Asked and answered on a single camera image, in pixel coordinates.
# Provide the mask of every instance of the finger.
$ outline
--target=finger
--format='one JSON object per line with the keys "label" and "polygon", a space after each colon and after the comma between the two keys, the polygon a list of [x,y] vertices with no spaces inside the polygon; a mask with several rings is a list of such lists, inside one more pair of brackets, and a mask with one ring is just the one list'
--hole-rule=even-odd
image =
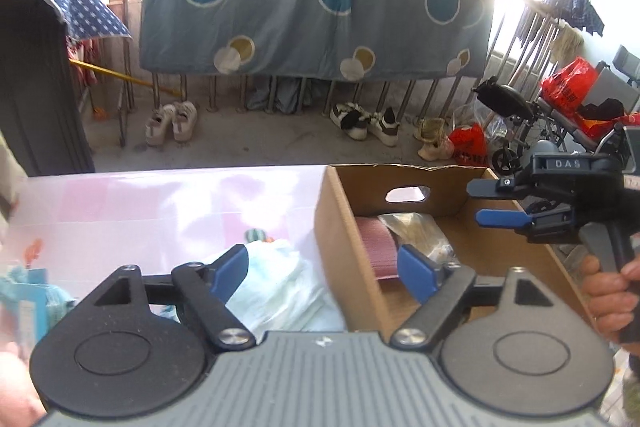
{"label": "finger", "polygon": [[600,261],[594,255],[588,255],[580,264],[580,272],[583,276],[596,275],[600,271]]}
{"label": "finger", "polygon": [[630,263],[625,264],[620,273],[630,281],[640,281],[640,257],[636,257]]}
{"label": "finger", "polygon": [[609,337],[612,333],[629,325],[633,319],[633,313],[612,313],[596,319],[596,328],[600,333]]}
{"label": "finger", "polygon": [[618,273],[596,273],[582,281],[582,291],[591,297],[623,292],[628,286],[629,281]]}
{"label": "finger", "polygon": [[638,305],[640,297],[629,292],[612,293],[590,299],[587,308],[593,317],[604,317],[615,313],[628,313]]}

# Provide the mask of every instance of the white wall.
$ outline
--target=white wall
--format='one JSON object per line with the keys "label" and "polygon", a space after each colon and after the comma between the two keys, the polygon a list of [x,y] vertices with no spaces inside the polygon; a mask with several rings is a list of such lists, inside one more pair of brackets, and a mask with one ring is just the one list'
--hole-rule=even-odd
{"label": "white wall", "polygon": [[[584,49],[580,53],[591,64],[600,60],[611,64],[619,45],[640,56],[640,0],[590,0],[604,22],[604,34],[583,33]],[[627,80],[619,71],[618,76]]]}

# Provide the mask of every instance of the hand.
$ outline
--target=hand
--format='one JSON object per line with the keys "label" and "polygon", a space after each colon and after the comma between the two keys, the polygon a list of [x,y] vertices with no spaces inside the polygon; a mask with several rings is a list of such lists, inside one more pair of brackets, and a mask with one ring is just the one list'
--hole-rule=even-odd
{"label": "hand", "polygon": [[[626,291],[631,281],[640,281],[640,257],[626,264],[620,273],[603,273],[598,258],[588,255],[580,270],[584,275],[582,292],[589,297],[587,308],[596,321],[596,329],[607,340],[619,342],[619,332],[633,320],[632,312],[640,300]],[[640,342],[624,347],[640,355]]]}

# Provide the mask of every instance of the beige jacket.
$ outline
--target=beige jacket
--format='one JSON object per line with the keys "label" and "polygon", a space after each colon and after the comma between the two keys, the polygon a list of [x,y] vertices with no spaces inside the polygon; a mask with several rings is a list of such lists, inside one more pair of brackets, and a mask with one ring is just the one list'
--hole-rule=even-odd
{"label": "beige jacket", "polygon": [[9,211],[17,202],[18,190],[26,178],[0,133],[0,249],[8,227]]}

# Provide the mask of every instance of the pink and white checkered tablecloth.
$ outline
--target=pink and white checkered tablecloth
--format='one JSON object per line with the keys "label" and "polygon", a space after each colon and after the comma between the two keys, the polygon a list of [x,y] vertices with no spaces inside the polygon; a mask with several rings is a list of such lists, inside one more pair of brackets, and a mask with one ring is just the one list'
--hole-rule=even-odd
{"label": "pink and white checkered tablecloth", "polygon": [[313,217],[324,166],[110,172],[31,178],[0,266],[42,242],[33,267],[82,298],[123,264],[168,273],[258,228],[319,268]]}

